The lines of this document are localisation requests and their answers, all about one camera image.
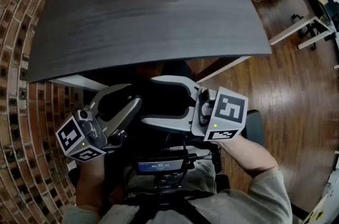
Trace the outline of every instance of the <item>white desk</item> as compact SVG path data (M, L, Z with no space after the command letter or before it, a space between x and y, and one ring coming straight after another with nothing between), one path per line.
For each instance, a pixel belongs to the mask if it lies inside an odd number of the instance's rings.
M331 35L332 33L336 32L336 28L335 28L332 21L330 21L329 25L326 25L324 22L322 22L316 16L316 14L314 13L314 10L309 5L308 0L304 0L304 2L307 5L309 14L307 16L305 16L304 18L302 18L300 21L298 21L295 24L293 24L292 26L290 26L289 28L287 28L284 31L282 31L281 33L279 33L278 35L274 36L272 39L270 39L269 40L270 45L274 45L274 44L278 43L279 41L285 39L289 35L297 32L301 28L305 27L307 24L313 23L314 21L317 21L318 23L323 25L327 29L327 31L320 33L319 35L316 35L315 37L313 37L309 40L306 40L303 43L299 44L298 45L299 49L305 48L306 46L309 46L309 45L317 42L318 40L323 39L326 36Z

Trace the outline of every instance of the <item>office chair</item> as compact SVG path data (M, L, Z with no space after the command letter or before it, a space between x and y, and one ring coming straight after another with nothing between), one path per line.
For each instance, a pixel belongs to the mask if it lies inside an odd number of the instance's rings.
M339 31L339 3L338 2L335 2L335 5L337 7L337 12L334 16L332 16L332 22L334 23L334 26L336 28L337 31ZM292 20L294 19L302 19L303 16L299 16L298 14L294 14L292 16ZM300 36L301 39L303 39L306 35L310 34L310 36L313 38L316 36L315 32L314 32L314 29L317 31L317 35L320 34L320 33L323 33L325 32L327 29L325 27L323 27L320 23L318 23L317 21L314 21L312 24L307 24L306 25L306 32ZM328 41L330 39L335 39L336 38L336 32L332 33L331 35L328 35L324 38L325 41ZM311 50L314 51L317 49L317 46L315 43L313 43L313 46L311 47Z

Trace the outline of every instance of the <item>black chair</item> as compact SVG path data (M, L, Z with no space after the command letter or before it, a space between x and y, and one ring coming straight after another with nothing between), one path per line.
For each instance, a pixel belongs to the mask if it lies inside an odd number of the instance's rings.
M264 144L264 123L258 110L249 110L247 112L245 128L242 130L242 136L263 147Z
M304 18L304 16L299 16L298 14L294 14L292 16L292 20L294 19L302 19ZM338 22L334 22L334 25L337 29L337 31L339 30L339 27L338 27ZM325 32L327 29L320 23L318 23L317 21L314 21L313 23L310 23L310 24L307 24L306 25L306 32L303 34L303 35L300 35L300 38L303 39L305 36L307 36L308 34L310 34L311 38L315 37L316 35L320 34L320 33L323 33ZM336 34L335 33L332 33L331 35L328 35L324 38L325 41L328 41L330 39L335 39L336 38ZM317 49L317 46L316 46L316 43L313 43L313 46L311 47L311 50L314 51Z

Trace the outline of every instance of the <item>gray sleeve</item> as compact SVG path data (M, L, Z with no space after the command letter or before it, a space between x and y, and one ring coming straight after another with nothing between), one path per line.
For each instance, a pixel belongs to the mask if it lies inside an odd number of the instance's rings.
M70 205L65 208L63 224L97 224L99 220L96 213Z
M292 208L280 171L266 171L253 178L248 195L275 216L277 223L292 223Z

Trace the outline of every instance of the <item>person's arm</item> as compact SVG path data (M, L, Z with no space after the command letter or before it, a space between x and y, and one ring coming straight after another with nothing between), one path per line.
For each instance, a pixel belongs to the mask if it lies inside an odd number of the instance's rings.
M80 178L76 186L77 207L100 215L103 205L104 179L104 156L81 163Z
M278 170L278 163L265 148L242 136L213 143L219 145L252 178L269 169Z
M253 179L244 201L251 210L260 212L268 223L292 223L292 209L278 164L262 146L242 136L233 140L214 141Z

